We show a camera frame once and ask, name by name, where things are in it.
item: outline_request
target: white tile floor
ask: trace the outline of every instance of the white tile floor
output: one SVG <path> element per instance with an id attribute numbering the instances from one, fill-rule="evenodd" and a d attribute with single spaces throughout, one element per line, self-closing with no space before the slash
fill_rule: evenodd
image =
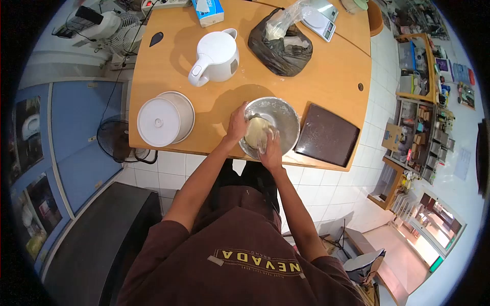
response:
<path id="1" fill-rule="evenodd" d="M 366 196 L 378 182 L 384 165 L 385 148 L 381 146 L 383 132 L 389 118 L 395 113 L 395 92 L 400 68 L 398 46 L 391 31 L 383 31 L 371 37 L 371 86 L 366 118 L 360 144 L 349 172 L 304 168 L 286 165 L 286 171 L 296 187 L 313 221 L 344 217 L 354 211 L 349 227 L 361 232 L 386 224 L 392 213 L 382 210 Z M 154 157 L 152 151 L 147 160 Z M 130 164 L 119 182 L 155 190 L 159 193 L 163 207 L 169 207 L 175 190 L 180 189 L 186 179 L 204 160 L 205 156 L 159 151 L 158 162 Z M 233 169 L 241 174 L 245 161 L 234 160 Z M 282 232 L 289 231 L 285 216 Z"/>

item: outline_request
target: stainless steel bowl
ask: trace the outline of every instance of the stainless steel bowl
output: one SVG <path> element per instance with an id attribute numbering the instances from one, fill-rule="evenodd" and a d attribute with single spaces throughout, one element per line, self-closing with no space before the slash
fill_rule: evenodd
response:
<path id="1" fill-rule="evenodd" d="M 299 118 L 294 108 L 286 101 L 273 96 L 253 100 L 245 107 L 245 118 L 250 120 L 254 117 L 268 120 L 279 131 L 282 155 L 296 145 L 299 138 Z M 245 138 L 238 144 L 250 157 L 259 159 L 259 152 L 249 146 Z"/>

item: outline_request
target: kettle handle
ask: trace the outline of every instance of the kettle handle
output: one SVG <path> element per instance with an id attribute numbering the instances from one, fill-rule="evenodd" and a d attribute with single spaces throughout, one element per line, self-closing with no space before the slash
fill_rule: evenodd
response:
<path id="1" fill-rule="evenodd" d="M 197 87 L 201 87 L 209 81 L 207 75 L 202 75 L 206 68 L 211 64 L 211 59 L 205 54 L 199 54 L 197 62 L 192 66 L 189 72 L 189 82 Z"/>
<path id="2" fill-rule="evenodd" d="M 237 39 L 238 31 L 233 28 L 223 30 L 222 32 L 230 34 L 230 36 L 233 37 L 234 40 Z"/>

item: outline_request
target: white electric kettle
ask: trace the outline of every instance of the white electric kettle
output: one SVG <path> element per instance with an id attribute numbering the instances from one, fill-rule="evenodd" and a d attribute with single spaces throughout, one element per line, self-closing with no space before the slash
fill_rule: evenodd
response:
<path id="1" fill-rule="evenodd" d="M 197 62 L 189 72 L 189 82 L 202 86 L 208 81 L 222 82 L 231 78 L 238 68 L 240 57 L 235 29 L 211 32 L 197 44 Z"/>

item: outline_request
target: dough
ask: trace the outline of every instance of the dough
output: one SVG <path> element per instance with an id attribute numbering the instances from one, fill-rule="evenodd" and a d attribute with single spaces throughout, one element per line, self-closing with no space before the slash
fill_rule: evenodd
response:
<path id="1" fill-rule="evenodd" d="M 250 125 L 248 126 L 245 135 L 245 141 L 252 148 L 256 149 L 258 147 L 259 140 L 261 140 L 264 144 L 267 143 L 267 132 L 272 132 L 272 127 L 273 125 L 265 119 L 258 117 L 250 119 Z"/>

